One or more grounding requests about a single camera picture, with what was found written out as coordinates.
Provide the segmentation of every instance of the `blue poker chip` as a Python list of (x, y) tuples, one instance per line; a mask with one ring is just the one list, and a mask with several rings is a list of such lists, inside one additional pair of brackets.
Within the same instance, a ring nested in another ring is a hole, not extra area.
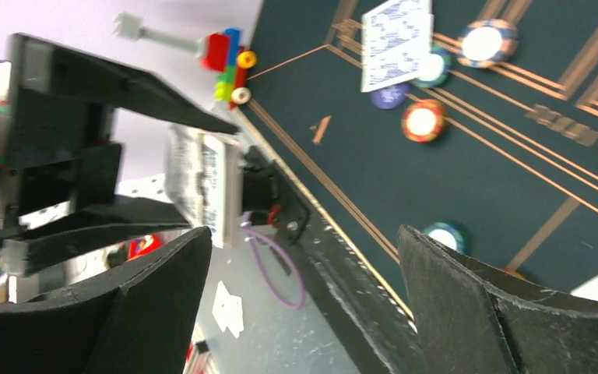
[(423, 232), (447, 248), (463, 255), (468, 253), (464, 232), (454, 224), (436, 222), (428, 226)]
[(410, 85), (408, 83), (398, 83), (380, 90), (370, 92), (372, 104), (380, 109), (393, 109), (402, 105), (409, 93)]
[(457, 61), (464, 66), (487, 69), (507, 60), (517, 48), (515, 25), (503, 19), (471, 23), (459, 36)]
[(438, 44), (432, 44), (430, 54), (427, 55), (420, 68), (420, 76), (411, 81), (414, 86), (432, 88), (440, 86), (448, 78), (452, 67), (452, 55)]

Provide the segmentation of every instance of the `dark green felt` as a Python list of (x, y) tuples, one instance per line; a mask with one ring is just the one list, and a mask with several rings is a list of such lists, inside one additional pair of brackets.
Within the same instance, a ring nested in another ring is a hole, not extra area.
[[(583, 0), (577, 2), (582, 6), (572, 6), (570, 0), (533, 2), (518, 25), (521, 42), (512, 62), (558, 81), (598, 25), (598, 2), (594, 7), (583, 6)], [(361, 14), (378, 3), (359, 1), (353, 19), (360, 21)], [(434, 31), (457, 38), (460, 30), (475, 20), (485, 1), (432, 3)], [(320, 46), (337, 6), (334, 1), (268, 0), (252, 42), (259, 56), (252, 74)], [(574, 107), (576, 95), (561, 101), (496, 72), (462, 66), (455, 69), (529, 108), (544, 105), (598, 131), (598, 118)], [(593, 75), (597, 73), (598, 68), (593, 70)], [(456, 221), (470, 233), (473, 257), (503, 267), (568, 199), (561, 190), (461, 129), (449, 128), (434, 144), (410, 142), (400, 131), (400, 120), (410, 101), (392, 111), (375, 108), (369, 96), (360, 92), (361, 70), (325, 48), (249, 80), (248, 86), (255, 101), (283, 132), (394, 245), (401, 224), (424, 228), (434, 221)], [(598, 175), (598, 142), (581, 146), (527, 118), (526, 110), (456, 76), (449, 77), (442, 88)], [(418, 89), (412, 93), (419, 98), (430, 97)], [(241, 110), (373, 266), (404, 296), (397, 264), (251, 108), (245, 105)], [(598, 191), (586, 184), (595, 182), (598, 186), (598, 181), (580, 172), (583, 182), (573, 178), (479, 122), (453, 109), (449, 114), (528, 168), (598, 208)], [(322, 145), (316, 146), (310, 127), (326, 115), (332, 116), (331, 122)], [(488, 118), (486, 122), (499, 127)], [(562, 161), (558, 164), (575, 171)], [(519, 272), (560, 291), (571, 291), (597, 275), (598, 213), (583, 204), (578, 206)]]

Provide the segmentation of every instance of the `yellow lego wheel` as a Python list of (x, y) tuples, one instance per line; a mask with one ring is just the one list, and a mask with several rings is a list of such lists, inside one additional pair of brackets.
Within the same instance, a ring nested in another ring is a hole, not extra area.
[(258, 56), (253, 51), (243, 51), (237, 57), (237, 66), (242, 69), (250, 69), (258, 62)]

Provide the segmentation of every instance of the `playing card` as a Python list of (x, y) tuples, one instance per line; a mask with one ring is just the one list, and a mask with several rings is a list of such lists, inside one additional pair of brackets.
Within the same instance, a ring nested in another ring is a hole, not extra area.
[(244, 313), (241, 308), (241, 298), (231, 295), (228, 302), (230, 304), (229, 312), (231, 313), (229, 328), (235, 337), (239, 337), (239, 333), (244, 331)]
[(201, 133), (183, 125), (172, 125), (168, 136), (164, 189), (180, 213), (192, 226), (202, 224), (201, 189), (197, 176), (202, 173)]
[(432, 0), (400, 0), (399, 12), (402, 14), (412, 12), (432, 13)]
[(397, 17), (395, 13), (366, 15), (361, 92), (380, 90), (418, 78), (422, 61), (430, 51), (432, 21), (431, 14), (422, 12), (412, 12), (403, 17)]
[(230, 320), (228, 309), (230, 307), (230, 293), (226, 289), (226, 285), (222, 281), (216, 285), (216, 293), (214, 295), (214, 304), (212, 305), (212, 315), (216, 320), (216, 324), (222, 332), (226, 331), (228, 321)]

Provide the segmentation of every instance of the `cable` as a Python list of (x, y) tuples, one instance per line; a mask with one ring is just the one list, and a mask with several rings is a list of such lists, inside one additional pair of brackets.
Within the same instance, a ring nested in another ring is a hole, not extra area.
[[(281, 304), (283, 304), (283, 306), (293, 310), (300, 309), (302, 306), (304, 306), (304, 303), (306, 302), (306, 286), (304, 284), (304, 278), (299, 273), (299, 269), (297, 268), (297, 265), (294, 263), (294, 261), (290, 258), (290, 255), (287, 254), (285, 249), (283, 249), (283, 247), (281, 247), (280, 244), (275, 242), (269, 236), (259, 233), (251, 228), (251, 222), (249, 220), (250, 216), (251, 212), (247, 212), (244, 214), (244, 222), (241, 224), (241, 230), (247, 235), (247, 240), (251, 244), (253, 257), (255, 258), (255, 263), (258, 264), (258, 268), (260, 269), (260, 273), (262, 274), (262, 279), (265, 281), (267, 288), (272, 292), (272, 294), (274, 294), (276, 299)], [(299, 292), (301, 293), (301, 295), (299, 297), (299, 302), (297, 302), (296, 304), (288, 302), (274, 287), (272, 280), (269, 279), (269, 275), (265, 271), (265, 266), (262, 264), (262, 259), (260, 258), (260, 253), (258, 251), (258, 245), (255, 244), (255, 239), (258, 239), (261, 242), (267, 244), (289, 266), (290, 272), (297, 275), (297, 280), (299, 281)]]

